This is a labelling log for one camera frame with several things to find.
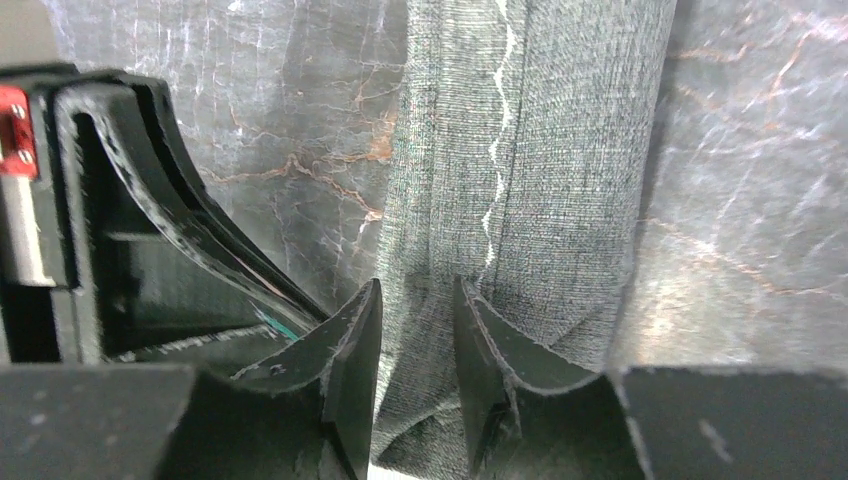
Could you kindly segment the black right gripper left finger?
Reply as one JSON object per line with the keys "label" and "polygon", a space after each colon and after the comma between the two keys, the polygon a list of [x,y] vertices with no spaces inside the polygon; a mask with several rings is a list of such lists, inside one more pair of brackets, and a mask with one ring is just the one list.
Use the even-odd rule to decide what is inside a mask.
{"label": "black right gripper left finger", "polygon": [[366,478],[381,338],[371,279],[279,352],[230,377],[198,374],[156,478]]}

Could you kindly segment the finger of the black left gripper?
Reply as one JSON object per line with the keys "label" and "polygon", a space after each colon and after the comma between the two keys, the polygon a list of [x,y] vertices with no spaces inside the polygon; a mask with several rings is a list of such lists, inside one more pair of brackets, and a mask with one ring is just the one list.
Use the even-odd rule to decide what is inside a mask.
{"label": "finger of the black left gripper", "polygon": [[59,116],[94,124],[111,169],[143,216],[185,258],[308,332],[328,313],[232,221],[207,193],[161,79],[112,70],[61,88]]}
{"label": "finger of the black left gripper", "polygon": [[200,269],[143,216],[93,121],[72,117],[72,233],[86,360],[235,362],[286,341],[280,315]]}

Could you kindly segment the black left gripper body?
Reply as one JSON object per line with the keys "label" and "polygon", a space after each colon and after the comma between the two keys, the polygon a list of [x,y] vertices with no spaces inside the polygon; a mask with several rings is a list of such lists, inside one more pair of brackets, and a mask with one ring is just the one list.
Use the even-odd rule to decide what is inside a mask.
{"label": "black left gripper body", "polygon": [[64,62],[1,69],[1,361],[82,363],[53,101]]}

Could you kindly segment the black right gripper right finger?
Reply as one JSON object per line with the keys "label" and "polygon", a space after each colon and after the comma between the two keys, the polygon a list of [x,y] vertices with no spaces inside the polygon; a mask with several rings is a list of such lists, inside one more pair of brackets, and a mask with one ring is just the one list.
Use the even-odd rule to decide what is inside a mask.
{"label": "black right gripper right finger", "polygon": [[473,479],[642,479],[614,387],[454,283],[454,351]]}

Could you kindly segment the grey cloth napkin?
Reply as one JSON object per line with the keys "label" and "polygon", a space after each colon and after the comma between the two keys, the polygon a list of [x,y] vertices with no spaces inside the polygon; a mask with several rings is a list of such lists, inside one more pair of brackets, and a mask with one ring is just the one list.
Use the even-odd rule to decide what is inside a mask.
{"label": "grey cloth napkin", "polygon": [[411,1],[372,460],[466,471],[452,288],[592,372],[629,280],[672,1]]}

